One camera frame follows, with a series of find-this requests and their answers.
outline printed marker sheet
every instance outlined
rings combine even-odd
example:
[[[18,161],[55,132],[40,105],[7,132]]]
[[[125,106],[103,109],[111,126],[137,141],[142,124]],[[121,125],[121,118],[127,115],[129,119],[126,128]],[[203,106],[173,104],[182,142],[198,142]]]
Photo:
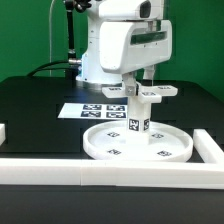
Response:
[[[127,105],[65,103],[58,118],[108,119],[127,118]]]

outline round white tray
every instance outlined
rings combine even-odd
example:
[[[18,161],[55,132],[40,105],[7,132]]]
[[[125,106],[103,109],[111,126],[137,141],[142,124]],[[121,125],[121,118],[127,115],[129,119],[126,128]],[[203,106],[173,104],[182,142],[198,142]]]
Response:
[[[169,125],[150,122],[149,144],[129,143],[126,135],[126,121],[102,123],[84,133],[83,147],[92,158],[106,160],[185,162],[192,155],[192,138]]]

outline black cable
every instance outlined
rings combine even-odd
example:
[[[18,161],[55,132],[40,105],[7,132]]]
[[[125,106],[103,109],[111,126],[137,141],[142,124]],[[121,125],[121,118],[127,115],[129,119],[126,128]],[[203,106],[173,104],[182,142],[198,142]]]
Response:
[[[64,70],[64,69],[68,69],[68,70],[73,70],[75,67],[70,67],[70,68],[41,68],[41,69],[36,69],[35,73],[37,72],[41,72],[41,71],[53,71],[53,70]]]
[[[52,65],[57,65],[57,64],[66,64],[68,63],[68,60],[59,60],[59,61],[53,61],[44,65],[39,66],[38,68],[34,69],[33,71],[29,72],[26,76],[32,77],[36,72],[39,70],[52,66]]]

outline green backdrop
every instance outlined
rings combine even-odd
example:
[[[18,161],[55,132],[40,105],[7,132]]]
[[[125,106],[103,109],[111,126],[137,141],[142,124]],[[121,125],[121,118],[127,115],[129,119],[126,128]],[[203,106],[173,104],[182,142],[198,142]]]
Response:
[[[0,81],[25,75],[49,62],[50,5],[51,0],[0,2]],[[170,61],[158,66],[156,79],[196,82],[224,101],[223,7],[221,0],[170,0],[173,54]],[[80,56],[87,45],[86,14],[75,13],[74,23]],[[53,10],[53,60],[66,57],[66,14],[62,0],[57,0]]]

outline black table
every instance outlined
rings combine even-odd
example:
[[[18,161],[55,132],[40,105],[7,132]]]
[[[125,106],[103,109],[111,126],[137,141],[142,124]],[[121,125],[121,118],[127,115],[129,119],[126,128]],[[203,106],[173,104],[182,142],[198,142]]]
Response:
[[[191,82],[159,81],[179,89],[154,104],[152,120],[191,136],[206,129],[224,149],[224,104]],[[78,88],[64,78],[12,77],[0,83],[2,158],[91,159],[86,129],[103,120],[58,119],[67,103],[125,104]],[[190,162],[202,162],[194,151]],[[0,223],[222,223],[224,191],[133,187],[0,186]]]

